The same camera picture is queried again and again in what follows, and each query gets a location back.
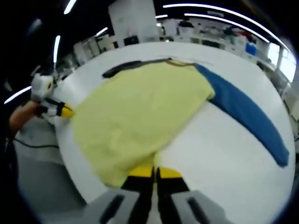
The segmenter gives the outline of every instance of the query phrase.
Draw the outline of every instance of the black cable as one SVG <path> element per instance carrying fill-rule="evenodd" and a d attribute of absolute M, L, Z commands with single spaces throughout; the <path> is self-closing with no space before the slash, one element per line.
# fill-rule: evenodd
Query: black cable
<path fill-rule="evenodd" d="M 32 146 L 32 145 L 28 145 L 25 142 L 19 140 L 19 139 L 14 139 L 15 141 L 19 142 L 20 144 L 22 144 L 23 146 L 29 147 L 29 148 L 58 148 L 59 146 L 57 145 L 42 145 L 42 146 Z"/>

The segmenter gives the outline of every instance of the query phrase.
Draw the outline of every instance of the towel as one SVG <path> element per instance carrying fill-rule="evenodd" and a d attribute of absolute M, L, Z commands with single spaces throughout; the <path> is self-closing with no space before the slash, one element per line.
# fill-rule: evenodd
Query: towel
<path fill-rule="evenodd" d="M 214 91 L 194 66 L 151 63 L 120 71 L 96 88 L 71 119 L 74 139 L 107 185 L 121 186 L 182 130 Z"/>

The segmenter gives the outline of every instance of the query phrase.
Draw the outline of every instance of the window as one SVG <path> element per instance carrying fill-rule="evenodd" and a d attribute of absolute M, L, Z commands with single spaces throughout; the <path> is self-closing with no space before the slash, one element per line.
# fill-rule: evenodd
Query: window
<path fill-rule="evenodd" d="M 270 43 L 269 51 L 268 51 L 268 58 L 271 60 L 272 64 L 277 66 L 279 56 L 279 45 Z"/>
<path fill-rule="evenodd" d="M 290 82 L 293 81 L 296 70 L 296 59 L 294 55 L 287 49 L 284 49 L 283 58 L 279 69 Z"/>

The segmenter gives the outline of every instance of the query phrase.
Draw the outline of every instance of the floor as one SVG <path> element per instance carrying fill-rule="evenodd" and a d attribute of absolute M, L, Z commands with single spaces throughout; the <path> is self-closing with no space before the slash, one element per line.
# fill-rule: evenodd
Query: floor
<path fill-rule="evenodd" d="M 34 118 L 16 136 L 30 145 L 57 145 L 53 127 Z M 32 209 L 41 217 L 56 217 L 79 210 L 85 201 L 73 185 L 56 148 L 32 149 L 15 142 L 19 186 Z"/>

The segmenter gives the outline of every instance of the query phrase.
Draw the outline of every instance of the white table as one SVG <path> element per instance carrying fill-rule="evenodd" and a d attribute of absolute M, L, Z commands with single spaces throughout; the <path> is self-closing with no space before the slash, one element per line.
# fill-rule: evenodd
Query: white table
<path fill-rule="evenodd" d="M 131 45 L 94 58 L 67 77 L 54 95 L 74 108 L 104 82 L 102 74 L 121 63 L 176 57 L 198 62 L 242 90 L 271 119 L 290 152 L 280 168 L 264 146 L 242 125 L 209 102 L 162 152 L 161 164 L 182 173 L 236 224 L 269 223 L 288 201 L 295 149 L 287 113 L 275 88 L 254 64 L 226 51 L 191 43 Z M 69 120 L 56 118 L 62 158 L 87 203 L 107 190 L 74 142 Z"/>

